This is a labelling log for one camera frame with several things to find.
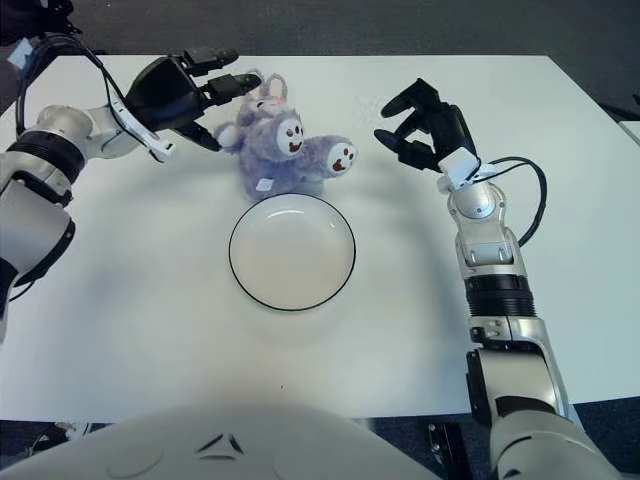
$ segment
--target gray floor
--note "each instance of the gray floor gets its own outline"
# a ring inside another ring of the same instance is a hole
[[[76,0],[74,4],[72,20],[85,31],[85,42],[110,54],[229,46],[253,55],[549,55],[595,100],[639,111],[631,99],[632,93],[640,94],[639,0]],[[6,64],[0,64],[0,79],[2,107],[6,107],[14,90]],[[640,473],[640,399],[577,409],[587,432],[614,465]],[[458,419],[474,476],[486,478],[487,432],[469,417]],[[377,431],[437,471],[427,453],[430,421],[379,419]],[[15,456],[42,426],[0,422],[0,429],[0,455]]]

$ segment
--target white table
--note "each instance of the white table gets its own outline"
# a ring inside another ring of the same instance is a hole
[[[126,90],[153,57],[108,57]],[[245,57],[288,79],[309,134],[336,132],[358,163],[325,198],[349,220],[357,260],[327,304],[283,314],[251,301],[227,264],[249,206],[236,159],[171,133],[181,157],[140,149],[94,160],[74,187],[69,251],[11,304],[0,353],[0,417],[120,421],[208,398],[315,405],[350,417],[468,411],[467,307],[455,227],[436,175],[400,165],[373,138],[380,108],[417,77],[465,113],[485,160],[535,159],[547,213],[524,257],[572,402],[640,394],[637,272],[640,150],[545,57]],[[51,103],[103,102],[100,78],[57,60],[29,91],[27,125]],[[210,110],[214,127],[238,103]],[[12,141],[13,110],[0,120]],[[532,172],[498,184],[521,234],[538,200]]]
[[[640,145],[640,122],[620,122],[620,126]]]

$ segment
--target white plate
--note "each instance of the white plate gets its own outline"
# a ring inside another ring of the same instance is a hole
[[[278,310],[305,310],[345,285],[356,259],[353,232],[334,207],[287,194],[254,205],[229,242],[231,269],[255,300]]]

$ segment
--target plate rim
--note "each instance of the plate rim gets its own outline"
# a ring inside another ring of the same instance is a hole
[[[238,229],[238,225],[240,225],[240,222],[242,222],[244,217],[246,217],[247,214],[250,211],[252,211],[254,208],[256,208],[261,203],[266,202],[268,200],[272,200],[272,199],[277,198],[277,197],[284,197],[284,196],[309,197],[309,198],[313,198],[314,200],[319,200],[320,202],[322,202],[325,205],[327,205],[330,209],[334,210],[340,216],[340,218],[342,218],[342,220],[344,221],[345,225],[347,226],[347,229],[349,230],[349,234],[351,236],[351,244],[353,245],[353,259],[351,260],[351,266],[349,267],[349,273],[347,273],[347,275],[346,275],[344,281],[342,282],[342,284],[340,285],[340,287],[338,287],[338,289],[336,289],[335,292],[333,292],[330,296],[328,296],[324,300],[322,300],[322,301],[320,301],[318,303],[315,303],[313,305],[310,305],[308,307],[300,307],[300,308],[276,307],[276,306],[273,306],[273,305],[269,305],[268,303],[263,302],[262,300],[259,300],[251,292],[249,292],[249,290],[247,290],[245,288],[245,286],[242,284],[242,282],[238,278],[238,275],[236,274],[236,271],[233,268],[233,261],[231,260],[231,244],[233,242],[233,236],[236,233],[236,230]],[[342,291],[342,289],[345,287],[345,285],[347,284],[347,282],[351,278],[351,274],[353,273],[353,269],[355,268],[355,265],[356,265],[356,256],[357,256],[356,237],[355,237],[355,234],[353,233],[353,229],[351,228],[351,225],[349,224],[349,221],[346,219],[346,217],[342,214],[342,212],[340,210],[338,210],[336,207],[334,207],[332,204],[330,204],[326,200],[324,200],[322,198],[319,198],[319,197],[316,197],[314,195],[308,195],[306,193],[281,193],[281,194],[278,194],[278,195],[274,195],[272,197],[263,198],[258,203],[252,205],[236,221],[236,224],[234,225],[233,230],[231,231],[231,235],[229,236],[228,244],[229,245],[228,245],[228,248],[227,248],[227,258],[229,260],[229,266],[231,268],[231,273],[233,274],[233,277],[236,279],[236,283],[254,301],[259,303],[260,305],[264,305],[265,307],[268,307],[268,308],[270,308],[272,310],[276,310],[276,311],[279,311],[279,312],[304,312],[306,310],[311,310],[312,308],[316,308],[316,307],[319,307],[320,305],[323,305],[323,304],[327,303],[329,300],[331,300],[333,297],[335,297],[338,293],[340,293]]]

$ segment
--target stuffed animal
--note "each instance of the stuffed animal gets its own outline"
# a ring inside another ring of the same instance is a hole
[[[328,135],[305,139],[298,113],[287,105],[287,84],[279,75],[249,92],[236,122],[213,136],[224,151],[237,153],[247,194],[261,200],[344,175],[357,157],[349,139]]]

